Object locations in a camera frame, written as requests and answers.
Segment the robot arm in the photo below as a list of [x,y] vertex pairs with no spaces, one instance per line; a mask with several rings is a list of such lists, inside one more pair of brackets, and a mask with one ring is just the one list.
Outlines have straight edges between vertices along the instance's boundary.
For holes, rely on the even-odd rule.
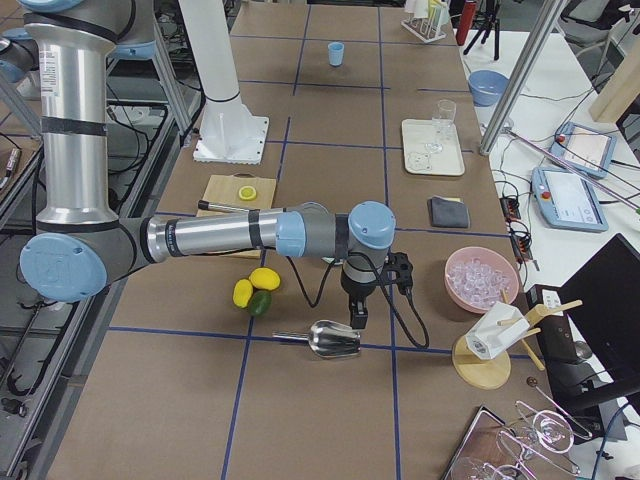
[[42,296],[75,303],[169,258],[273,250],[342,264],[350,324],[367,323],[366,300],[386,287],[396,220],[366,201],[346,214],[308,202],[192,218],[137,217],[135,197],[110,191],[107,64],[152,61],[164,43],[150,1],[26,1],[36,42],[46,203],[19,264]]

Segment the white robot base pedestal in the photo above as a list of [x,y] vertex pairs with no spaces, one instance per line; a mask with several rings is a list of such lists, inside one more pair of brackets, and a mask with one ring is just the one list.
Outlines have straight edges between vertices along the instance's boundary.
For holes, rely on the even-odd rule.
[[242,101],[223,3],[186,0],[179,6],[205,97],[194,159],[260,163],[269,119],[253,115]]

